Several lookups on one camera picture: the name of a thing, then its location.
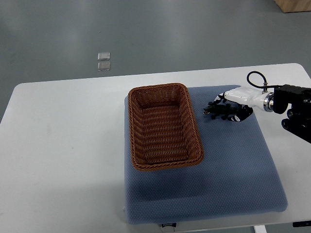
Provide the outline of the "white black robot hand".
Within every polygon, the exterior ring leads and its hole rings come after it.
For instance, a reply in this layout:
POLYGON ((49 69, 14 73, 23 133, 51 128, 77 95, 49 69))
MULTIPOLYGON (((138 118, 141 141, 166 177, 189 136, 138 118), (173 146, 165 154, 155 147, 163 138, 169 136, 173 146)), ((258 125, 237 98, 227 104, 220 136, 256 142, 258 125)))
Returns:
POLYGON ((235 114, 229 114, 227 120, 241 122, 252 115, 253 107, 272 112, 274 94, 268 91, 255 90, 248 87, 237 87, 219 94, 213 104, 220 102, 234 102, 240 104, 242 108, 235 114))

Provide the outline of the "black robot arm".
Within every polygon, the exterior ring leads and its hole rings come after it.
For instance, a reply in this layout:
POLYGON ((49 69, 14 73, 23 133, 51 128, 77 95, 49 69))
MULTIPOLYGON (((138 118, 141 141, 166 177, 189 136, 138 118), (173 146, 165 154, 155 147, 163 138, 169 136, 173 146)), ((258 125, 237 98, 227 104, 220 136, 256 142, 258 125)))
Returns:
POLYGON ((311 89, 294 85, 274 87, 273 111, 276 114, 287 114, 281 121, 283 129, 311 141, 311 89))

